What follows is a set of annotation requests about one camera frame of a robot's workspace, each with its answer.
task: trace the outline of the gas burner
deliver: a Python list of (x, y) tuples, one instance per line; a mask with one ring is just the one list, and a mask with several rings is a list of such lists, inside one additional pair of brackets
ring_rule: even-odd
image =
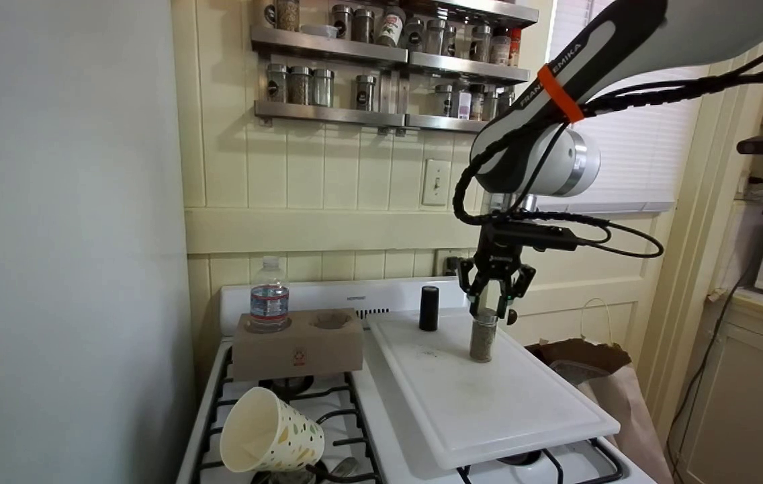
[(504, 458), (501, 462), (525, 468), (525, 466), (536, 466), (539, 459), (543, 459), (543, 452), (512, 454), (512, 458)]
[(261, 386), (270, 386), (271, 392), (281, 394), (281, 400), (293, 400), (295, 394), (306, 392), (313, 386), (314, 377), (302, 377), (302, 378), (261, 378)]
[(325, 462), (317, 462), (306, 470), (289, 470), (289, 474), (265, 470), (254, 476), (254, 484), (320, 484), (324, 476), (328, 476), (328, 468)]

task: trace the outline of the plastic bottle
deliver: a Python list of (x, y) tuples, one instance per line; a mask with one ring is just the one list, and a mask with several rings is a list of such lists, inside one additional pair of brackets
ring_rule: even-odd
[(281, 260), (265, 257), (250, 287), (250, 329), (281, 331), (291, 323), (291, 287), (282, 281)]

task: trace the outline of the wall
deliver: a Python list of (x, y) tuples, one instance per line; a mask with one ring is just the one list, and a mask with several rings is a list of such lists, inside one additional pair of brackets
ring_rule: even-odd
[(173, 482), (195, 416), (169, 7), (0, 0), (0, 482)]
[[(521, 65), (543, 62), (552, 0), (532, 3), (541, 23), (525, 31)], [(177, 0), (183, 170), (200, 374), (218, 345), (218, 287), (248, 281), (261, 256), (282, 256), (291, 279), (432, 273), (437, 249), (466, 249), (475, 230), (450, 206), (423, 206), (427, 156), (469, 163), (469, 135), (355, 125), (261, 124), (250, 108), (261, 62), (250, 50), (255, 6)], [(669, 217), (634, 226), (668, 233)], [(614, 256), (532, 256), (539, 287), (518, 339), (611, 339), (637, 351), (655, 263)]]

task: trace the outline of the spice rack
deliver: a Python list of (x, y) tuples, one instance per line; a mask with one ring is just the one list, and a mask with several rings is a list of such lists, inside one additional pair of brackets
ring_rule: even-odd
[[(439, 0), (445, 7), (469, 10), (473, 15), (492, 18), (496, 23), (508, 26), (529, 26), (539, 21), (539, 10), (504, 0)], [(475, 62), (446, 53), (424, 53), (404, 46), (379, 46), (379, 43), (357, 43), (345, 37), (320, 37), (310, 31), (275, 29), (261, 21), (250, 29), (254, 48), (261, 57), (285, 53), (317, 62), (349, 62), (360, 68), (375, 68), (381, 73), (398, 73), (410, 80), (410, 74), (432, 74), (445, 80), (469, 80), (470, 85), (516, 85), (529, 80), (527, 70)], [(324, 124), (357, 124), (376, 130), (432, 130), (432, 131), (481, 131), (488, 121), (475, 117), (453, 117), (453, 115), (424, 115), (424, 113), (379, 113), (379, 111), (352, 111), (352, 108), (317, 108), (317, 105), (291, 105), (255, 99), (254, 113), (258, 117), (293, 117), (293, 121), (324, 121)]]

